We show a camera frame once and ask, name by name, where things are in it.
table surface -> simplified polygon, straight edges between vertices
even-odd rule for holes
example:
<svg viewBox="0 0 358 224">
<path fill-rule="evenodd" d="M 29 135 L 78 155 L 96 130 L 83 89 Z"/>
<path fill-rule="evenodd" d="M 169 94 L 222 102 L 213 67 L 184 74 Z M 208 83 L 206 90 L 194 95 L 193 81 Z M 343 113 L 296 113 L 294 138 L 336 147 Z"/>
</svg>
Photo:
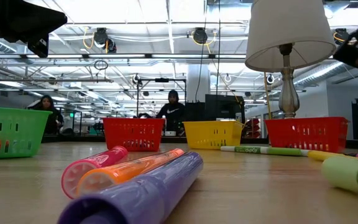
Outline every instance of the table surface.
<svg viewBox="0 0 358 224">
<path fill-rule="evenodd" d="M 161 148 L 176 147 L 187 150 L 186 144 Z M 0 159 L 0 224 L 56 223 L 70 201 L 60 188 L 64 168 L 105 148 L 102 142 L 48 143 L 33 158 Z M 168 224 L 358 223 L 358 195 L 332 188 L 320 174 L 319 161 L 196 152 L 204 159 L 204 169 Z M 125 160 L 149 154 L 133 152 Z"/>
</svg>

plastic basket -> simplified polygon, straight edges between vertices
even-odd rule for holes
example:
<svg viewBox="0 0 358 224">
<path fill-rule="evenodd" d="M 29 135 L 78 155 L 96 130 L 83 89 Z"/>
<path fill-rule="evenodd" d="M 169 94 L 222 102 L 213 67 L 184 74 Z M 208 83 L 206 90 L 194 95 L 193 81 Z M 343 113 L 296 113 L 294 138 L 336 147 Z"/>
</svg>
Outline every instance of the plastic basket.
<svg viewBox="0 0 358 224">
<path fill-rule="evenodd" d="M 164 122 L 164 119 L 104 118 L 107 148 L 124 146 L 132 152 L 157 152 Z"/>
<path fill-rule="evenodd" d="M 0 158 L 36 155 L 51 113 L 0 108 Z"/>
<path fill-rule="evenodd" d="M 243 124 L 237 121 L 188 121 L 183 124 L 187 144 L 192 149 L 240 145 Z"/>
<path fill-rule="evenodd" d="M 341 153 L 346 146 L 347 120 L 342 117 L 265 120 L 273 147 L 294 147 Z"/>
</svg>

man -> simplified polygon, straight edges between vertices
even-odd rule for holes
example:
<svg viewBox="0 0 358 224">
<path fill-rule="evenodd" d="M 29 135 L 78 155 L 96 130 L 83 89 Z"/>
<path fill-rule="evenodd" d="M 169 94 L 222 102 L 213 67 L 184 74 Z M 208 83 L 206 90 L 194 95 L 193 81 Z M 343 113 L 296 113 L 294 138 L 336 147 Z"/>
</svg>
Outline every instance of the man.
<svg viewBox="0 0 358 224">
<path fill-rule="evenodd" d="M 167 120 L 167 131 L 177 131 L 178 123 L 183 121 L 185 117 L 185 105 L 179 103 L 179 95 L 175 90 L 171 90 L 168 94 L 168 101 L 164 105 L 160 112 L 156 115 L 156 118 L 162 118 L 165 116 Z"/>
</svg>

green marker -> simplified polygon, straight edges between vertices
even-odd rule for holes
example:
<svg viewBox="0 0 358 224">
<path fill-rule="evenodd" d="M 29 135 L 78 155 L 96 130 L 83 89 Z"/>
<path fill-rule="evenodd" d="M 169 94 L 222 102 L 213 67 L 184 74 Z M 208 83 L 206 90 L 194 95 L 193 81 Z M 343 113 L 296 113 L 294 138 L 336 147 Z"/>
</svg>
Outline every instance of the green marker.
<svg viewBox="0 0 358 224">
<path fill-rule="evenodd" d="M 264 146 L 222 146 L 221 151 L 281 156 L 308 156 L 309 152 L 309 150 L 306 149 L 288 149 Z"/>
</svg>

computer monitor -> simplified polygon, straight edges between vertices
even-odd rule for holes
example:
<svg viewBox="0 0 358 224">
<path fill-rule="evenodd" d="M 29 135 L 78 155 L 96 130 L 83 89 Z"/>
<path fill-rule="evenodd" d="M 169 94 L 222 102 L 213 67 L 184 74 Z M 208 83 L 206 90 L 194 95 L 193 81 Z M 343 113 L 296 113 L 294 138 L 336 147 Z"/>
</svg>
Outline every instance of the computer monitor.
<svg viewBox="0 0 358 224">
<path fill-rule="evenodd" d="M 241 114 L 241 122 L 245 123 L 244 99 L 241 96 L 224 96 L 205 94 L 204 117 L 207 121 L 221 118 L 236 119 Z"/>
</svg>

